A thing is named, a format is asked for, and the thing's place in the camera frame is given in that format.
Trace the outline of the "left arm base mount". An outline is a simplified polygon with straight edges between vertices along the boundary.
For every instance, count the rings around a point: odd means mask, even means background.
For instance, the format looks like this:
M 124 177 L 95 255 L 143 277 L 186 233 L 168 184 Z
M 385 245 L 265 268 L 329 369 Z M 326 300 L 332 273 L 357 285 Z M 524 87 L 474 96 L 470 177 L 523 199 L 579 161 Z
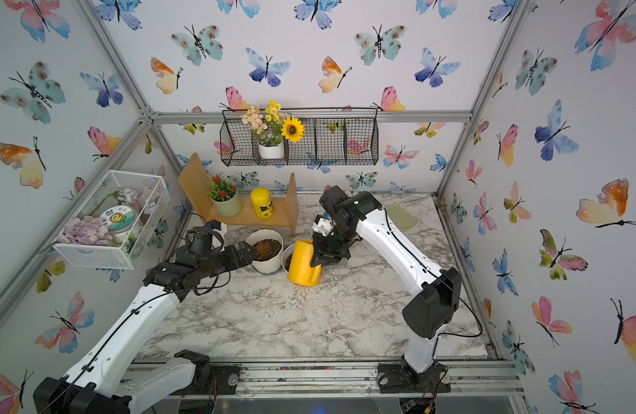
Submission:
M 195 371 L 191 383 L 175 395 L 235 395 L 240 382 L 241 367 L 216 364 L 208 355 L 184 349 L 174 355 L 192 362 Z

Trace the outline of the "yellow plastic watering can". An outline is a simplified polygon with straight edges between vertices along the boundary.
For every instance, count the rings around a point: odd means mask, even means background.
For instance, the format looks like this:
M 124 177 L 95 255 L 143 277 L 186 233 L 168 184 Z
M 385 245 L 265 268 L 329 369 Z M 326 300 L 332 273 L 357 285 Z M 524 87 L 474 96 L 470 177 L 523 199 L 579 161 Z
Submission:
M 314 246 L 311 240 L 294 244 L 288 279 L 298 286 L 317 286 L 322 275 L 321 265 L 312 266 Z

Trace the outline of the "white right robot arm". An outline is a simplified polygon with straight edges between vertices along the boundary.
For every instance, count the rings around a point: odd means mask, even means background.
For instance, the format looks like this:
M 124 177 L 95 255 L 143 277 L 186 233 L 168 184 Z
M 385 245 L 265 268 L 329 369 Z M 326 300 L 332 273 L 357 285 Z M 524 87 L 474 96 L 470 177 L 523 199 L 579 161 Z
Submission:
M 459 308 L 462 276 L 421 252 L 394 224 L 390 213 L 368 191 L 347 196 L 338 186 L 320 198 L 325 213 L 312 226 L 311 267 L 351 257 L 354 243 L 367 242 L 388 262 L 412 295 L 403 317 L 411 330 L 404 361 L 416 374 L 435 365 L 438 338 Z

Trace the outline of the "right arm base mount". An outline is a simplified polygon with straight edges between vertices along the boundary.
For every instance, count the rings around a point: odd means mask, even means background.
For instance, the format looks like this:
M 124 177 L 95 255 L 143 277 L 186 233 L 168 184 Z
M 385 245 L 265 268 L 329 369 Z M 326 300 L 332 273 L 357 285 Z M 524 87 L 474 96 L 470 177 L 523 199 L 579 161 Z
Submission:
M 381 393 L 450 393 L 447 371 L 447 366 L 434 362 L 418 374 L 402 359 L 378 365 L 377 385 Z

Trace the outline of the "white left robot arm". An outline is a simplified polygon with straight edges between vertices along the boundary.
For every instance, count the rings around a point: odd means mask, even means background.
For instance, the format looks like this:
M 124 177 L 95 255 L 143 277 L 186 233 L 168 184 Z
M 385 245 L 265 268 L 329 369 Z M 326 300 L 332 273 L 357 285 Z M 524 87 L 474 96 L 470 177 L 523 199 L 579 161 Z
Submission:
M 203 279 L 252 264 L 253 246 L 241 241 L 193 255 L 187 263 L 161 262 L 144 280 L 130 307 L 85 357 L 59 379 L 45 378 L 33 392 L 38 413 L 142 413 L 178 391 L 213 392 L 207 355 L 184 350 L 132 385 L 121 380 L 157 327 L 190 293 L 209 293 Z

